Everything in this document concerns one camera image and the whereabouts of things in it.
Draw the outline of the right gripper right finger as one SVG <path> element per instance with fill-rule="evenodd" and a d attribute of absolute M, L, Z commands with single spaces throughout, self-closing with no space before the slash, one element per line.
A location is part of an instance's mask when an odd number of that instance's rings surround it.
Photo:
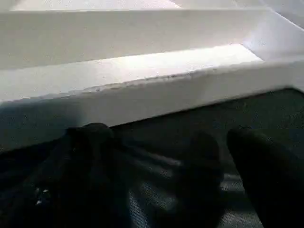
<path fill-rule="evenodd" d="M 265 228 L 304 226 L 304 162 L 262 132 L 238 127 L 227 145 L 244 189 Z"/>

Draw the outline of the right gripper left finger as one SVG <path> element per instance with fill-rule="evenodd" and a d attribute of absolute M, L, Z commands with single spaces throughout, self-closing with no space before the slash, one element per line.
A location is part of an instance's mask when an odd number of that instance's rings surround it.
<path fill-rule="evenodd" d="M 90 227 L 93 174 L 113 138 L 103 123 L 67 129 L 50 155 L 5 199 L 1 227 Z"/>

